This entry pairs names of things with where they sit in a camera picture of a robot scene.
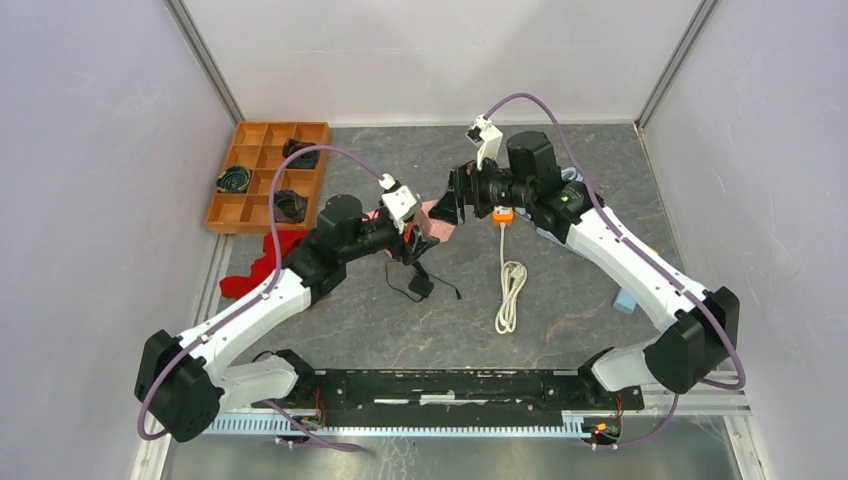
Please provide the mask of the pink triangular power strip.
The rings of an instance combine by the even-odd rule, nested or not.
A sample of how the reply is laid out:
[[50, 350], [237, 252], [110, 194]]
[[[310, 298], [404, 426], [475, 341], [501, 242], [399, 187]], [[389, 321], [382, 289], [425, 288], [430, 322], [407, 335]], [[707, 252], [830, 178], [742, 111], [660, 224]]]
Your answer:
[[[435, 203], [435, 201], [422, 202], [421, 210], [415, 215], [411, 223], [420, 225], [425, 233], [437, 237], [439, 244], [441, 244], [450, 238], [455, 226], [429, 218], [429, 210]], [[387, 237], [389, 248], [400, 249], [402, 235], [405, 232], [403, 234], [398, 232], [384, 205], [366, 213], [363, 217], [363, 224], [367, 226], [369, 232], [374, 231], [378, 235]]]

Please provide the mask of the black charger with cable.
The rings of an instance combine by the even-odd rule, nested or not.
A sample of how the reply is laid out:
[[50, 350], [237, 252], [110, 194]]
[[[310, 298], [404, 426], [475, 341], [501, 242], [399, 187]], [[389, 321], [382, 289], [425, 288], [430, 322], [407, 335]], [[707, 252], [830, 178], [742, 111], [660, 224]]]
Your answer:
[[414, 270], [414, 274], [408, 282], [407, 287], [405, 289], [396, 287], [390, 281], [389, 270], [389, 266], [394, 264], [399, 264], [403, 266], [403, 263], [399, 260], [388, 260], [384, 263], [384, 276], [386, 285], [391, 290], [402, 294], [413, 303], [421, 303], [422, 301], [428, 299], [435, 288], [436, 282], [452, 289], [455, 294], [455, 298], [458, 302], [463, 301], [461, 291], [458, 287], [434, 274], [428, 273], [419, 261], [416, 261], [410, 265], [410, 268]]

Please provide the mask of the small light blue cube socket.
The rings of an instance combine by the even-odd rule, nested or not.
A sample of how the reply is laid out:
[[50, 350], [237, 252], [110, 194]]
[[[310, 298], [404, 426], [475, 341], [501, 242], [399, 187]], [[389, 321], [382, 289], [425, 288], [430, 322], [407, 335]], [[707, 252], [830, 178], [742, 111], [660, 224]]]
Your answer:
[[614, 309], [625, 314], [632, 314], [638, 303], [636, 299], [625, 289], [619, 289], [612, 303]]

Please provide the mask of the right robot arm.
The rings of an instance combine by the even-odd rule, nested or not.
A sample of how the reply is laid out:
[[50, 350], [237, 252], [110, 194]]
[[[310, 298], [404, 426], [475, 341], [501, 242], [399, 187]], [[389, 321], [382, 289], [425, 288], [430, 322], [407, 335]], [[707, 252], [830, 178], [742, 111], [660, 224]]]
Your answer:
[[602, 351], [577, 382], [580, 400], [602, 408], [619, 390], [658, 383], [685, 394], [729, 358], [737, 343], [740, 301], [728, 288], [708, 290], [633, 235], [577, 180], [565, 180], [548, 137], [526, 131], [509, 138], [467, 132], [476, 159], [455, 167], [433, 219], [458, 226], [475, 217], [521, 209], [540, 230], [589, 260], [627, 291], [658, 331], [650, 341]]

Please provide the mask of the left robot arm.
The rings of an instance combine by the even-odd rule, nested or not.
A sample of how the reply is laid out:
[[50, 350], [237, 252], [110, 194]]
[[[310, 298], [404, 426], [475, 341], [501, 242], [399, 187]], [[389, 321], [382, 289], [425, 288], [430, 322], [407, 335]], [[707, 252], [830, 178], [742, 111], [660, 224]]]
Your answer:
[[416, 262], [440, 241], [422, 226], [425, 215], [423, 202], [403, 189], [383, 194], [371, 215], [357, 198], [336, 195], [319, 212], [314, 228], [247, 295], [180, 334], [152, 334], [143, 346], [134, 388], [142, 404], [140, 437], [187, 442], [232, 409], [277, 399], [290, 407], [306, 405], [314, 381], [285, 357], [240, 366], [234, 360], [332, 292], [345, 280], [348, 263], [376, 253]]

